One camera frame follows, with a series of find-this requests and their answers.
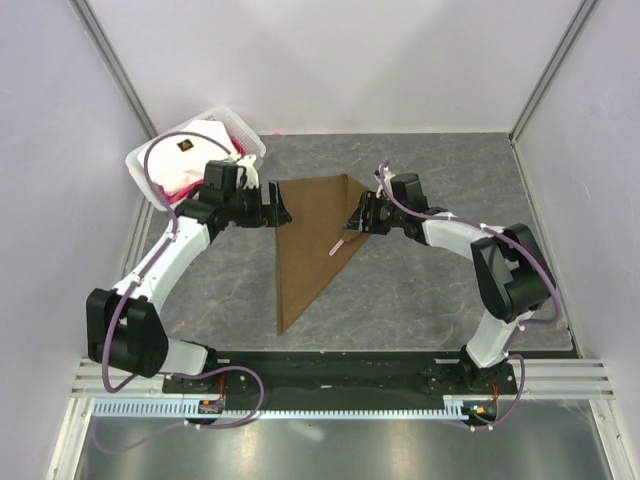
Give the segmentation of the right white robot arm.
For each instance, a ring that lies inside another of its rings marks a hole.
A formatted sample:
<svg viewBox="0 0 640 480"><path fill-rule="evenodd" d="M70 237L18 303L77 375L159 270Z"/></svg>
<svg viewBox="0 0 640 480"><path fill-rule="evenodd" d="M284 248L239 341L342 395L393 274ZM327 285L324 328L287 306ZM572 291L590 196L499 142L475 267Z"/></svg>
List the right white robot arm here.
<svg viewBox="0 0 640 480"><path fill-rule="evenodd" d="M345 223L348 231L404 235L428 247L470 260L484 313L463 348L458 381L467 392L483 392L494 381L493 366L508 357L515 332L533 320L547 300L556 303L555 280L541 249L525 224L488 226L429 205L416 173L374 172L378 189L360 195Z"/></svg>

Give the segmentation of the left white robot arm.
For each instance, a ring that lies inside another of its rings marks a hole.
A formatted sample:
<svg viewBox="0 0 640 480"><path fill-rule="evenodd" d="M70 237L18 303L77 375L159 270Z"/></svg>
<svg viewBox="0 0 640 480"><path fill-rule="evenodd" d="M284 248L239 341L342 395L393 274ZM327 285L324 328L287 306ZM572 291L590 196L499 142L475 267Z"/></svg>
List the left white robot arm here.
<svg viewBox="0 0 640 480"><path fill-rule="evenodd" d="M115 368L139 377L182 374L198 393L219 382L212 351L170 338L160 319L169 293L187 267L228 226L277 228L291 222L278 182L269 198L248 183L249 169L221 161L206 165L204 181L170 212L163 236L141 263L111 289L96 288L86 301L89 358L107 374Z"/></svg>

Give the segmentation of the brown cloth napkin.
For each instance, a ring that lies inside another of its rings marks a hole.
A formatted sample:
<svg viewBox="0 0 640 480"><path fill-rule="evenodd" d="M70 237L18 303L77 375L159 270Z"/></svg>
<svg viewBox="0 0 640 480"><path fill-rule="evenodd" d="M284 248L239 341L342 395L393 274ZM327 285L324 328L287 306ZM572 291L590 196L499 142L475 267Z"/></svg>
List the brown cloth napkin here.
<svg viewBox="0 0 640 480"><path fill-rule="evenodd" d="M276 228L276 328L279 335L307 310L368 240L344 229L368 188L350 175L280 183L292 221ZM344 244L334 256L329 251Z"/></svg>

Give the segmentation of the knife with pink handle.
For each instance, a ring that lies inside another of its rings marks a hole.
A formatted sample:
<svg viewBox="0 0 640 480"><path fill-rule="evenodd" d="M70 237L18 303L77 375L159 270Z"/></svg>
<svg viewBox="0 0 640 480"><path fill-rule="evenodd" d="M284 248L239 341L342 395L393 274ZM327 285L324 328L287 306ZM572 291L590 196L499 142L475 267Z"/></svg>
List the knife with pink handle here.
<svg viewBox="0 0 640 480"><path fill-rule="evenodd" d="M342 245L344 244L344 240L343 239L339 239L336 244L331 248L331 250L329 251L329 256L334 256L339 249L342 247Z"/></svg>

